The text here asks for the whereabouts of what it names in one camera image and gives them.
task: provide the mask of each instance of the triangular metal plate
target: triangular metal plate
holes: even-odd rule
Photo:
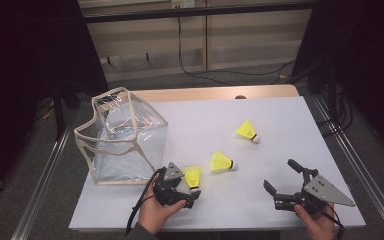
[[[181,178],[185,174],[180,170],[174,163],[170,162],[167,166],[166,173],[164,175],[164,180],[172,180],[176,178]]]
[[[333,202],[341,205],[354,207],[355,203],[332,183],[321,175],[317,175],[306,186],[304,191],[325,202]]]

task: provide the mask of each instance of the yellow shuttlecock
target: yellow shuttlecock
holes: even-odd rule
[[[235,170],[236,162],[230,160],[219,151],[215,151],[211,158],[211,171]]]
[[[199,179],[201,178],[201,166],[190,166],[182,169],[185,174],[184,178],[191,190],[199,188]]]
[[[242,123],[238,130],[236,130],[236,134],[248,138],[253,143],[258,143],[260,141],[260,136],[255,133],[255,130],[249,120]]]

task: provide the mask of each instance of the wall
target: wall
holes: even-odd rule
[[[171,8],[171,1],[155,1],[150,0],[148,3],[94,8],[84,7],[85,0],[80,0],[80,3],[84,7],[82,9],[84,15]],[[269,1],[250,0],[246,1],[246,4],[267,2]],[[195,1],[196,7],[241,4],[244,3],[239,0]],[[300,41],[304,35],[310,13],[311,10],[299,10],[229,14],[209,16],[208,18],[184,17],[181,18],[182,50],[201,49],[203,64],[211,68],[213,61],[211,54],[214,49],[219,47],[259,46],[279,42]],[[177,19],[138,20],[88,25],[96,51],[100,57],[177,51],[178,27]],[[291,56],[289,57],[291,59],[294,59],[298,52],[299,45],[295,45],[296,51],[291,51]]]

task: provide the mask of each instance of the electrical outlet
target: electrical outlet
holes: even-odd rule
[[[182,8],[183,1],[182,0],[171,0],[171,8],[179,9]]]
[[[195,0],[183,0],[183,8],[194,8]]]
[[[171,8],[194,8],[195,0],[171,0]]]

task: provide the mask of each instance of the metal rail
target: metal rail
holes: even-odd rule
[[[46,190],[51,181],[54,170],[58,164],[61,153],[64,150],[65,144],[70,133],[73,131],[73,126],[78,110],[73,110],[68,117],[68,124],[63,132],[62,136],[55,143],[54,148],[52,149],[51,155],[48,158],[45,169],[36,185],[36,188],[30,198],[30,201],[25,208],[23,215],[20,221],[17,224],[17,227],[11,237],[11,240],[21,240],[27,239],[30,230],[33,226],[34,220],[39,212],[40,206],[42,205],[43,198],[45,196]]]
[[[316,103],[320,113],[323,115],[323,118],[327,121],[329,119],[329,114],[328,114],[328,107],[326,105],[326,102],[323,99],[319,99],[316,97],[314,97],[313,100]],[[340,131],[340,127],[335,126],[332,123],[329,124],[329,127],[333,131],[339,130],[337,133],[334,134],[334,137],[336,138],[336,141],[338,142],[339,146],[342,148],[349,163],[354,169],[354,172],[360,179],[361,183],[366,189],[366,192],[372,199],[372,202],[374,203],[378,212],[380,213],[380,215],[384,220],[384,194],[376,184],[375,180],[370,175],[363,161],[361,160],[361,158],[358,156],[357,152],[351,145],[351,142],[345,136],[345,133],[343,131]]]
[[[301,2],[283,2],[283,3],[265,3],[253,5],[236,5],[236,6],[220,6],[220,7],[198,7],[183,9],[163,9],[142,12],[126,12],[111,14],[89,14],[82,18],[59,17],[44,19],[48,24],[79,24],[79,23],[104,23],[104,22],[120,22],[132,20],[161,19],[161,18],[178,18],[178,17],[195,17],[195,16],[211,16],[239,13],[256,13],[256,12],[275,12],[275,11],[292,11],[306,10],[315,7],[329,7],[338,4],[347,4],[350,0],[325,0],[325,1],[301,1]]]

